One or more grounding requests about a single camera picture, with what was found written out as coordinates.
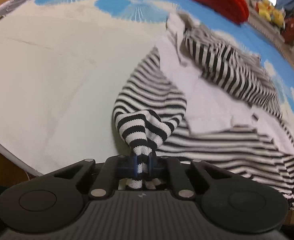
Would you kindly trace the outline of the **blue white patterned bedsheet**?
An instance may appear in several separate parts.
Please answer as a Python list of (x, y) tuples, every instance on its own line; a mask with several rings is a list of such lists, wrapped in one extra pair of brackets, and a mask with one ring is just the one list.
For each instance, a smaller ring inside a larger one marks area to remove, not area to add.
[(191, 0), (0, 0), (0, 153), (35, 176), (126, 154), (114, 101), (177, 9), (261, 55), (294, 134), (293, 63), (248, 24)]

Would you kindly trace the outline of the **dark red plush bag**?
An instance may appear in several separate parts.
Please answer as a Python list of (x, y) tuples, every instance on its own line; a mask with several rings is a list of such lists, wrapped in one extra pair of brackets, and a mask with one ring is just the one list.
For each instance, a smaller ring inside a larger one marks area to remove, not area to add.
[(281, 33), (284, 42), (291, 47), (294, 46), (294, 17), (286, 18), (285, 29)]

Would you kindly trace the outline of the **yellow plush toys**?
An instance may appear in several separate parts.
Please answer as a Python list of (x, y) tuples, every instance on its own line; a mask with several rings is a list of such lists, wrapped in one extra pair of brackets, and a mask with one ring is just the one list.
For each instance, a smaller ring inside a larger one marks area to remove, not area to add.
[(256, 2), (256, 11), (259, 16), (267, 20), (272, 25), (278, 28), (284, 28), (286, 12), (282, 8), (276, 9), (269, 0), (261, 0)]

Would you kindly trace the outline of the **black white striped garment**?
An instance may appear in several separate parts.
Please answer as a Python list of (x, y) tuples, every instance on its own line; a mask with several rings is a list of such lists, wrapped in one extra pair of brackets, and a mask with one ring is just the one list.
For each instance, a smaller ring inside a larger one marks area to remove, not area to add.
[(130, 189), (156, 189), (152, 155), (200, 159), (273, 187), (294, 210), (294, 138), (259, 55), (188, 14), (166, 30), (119, 93), (113, 119), (131, 150)]

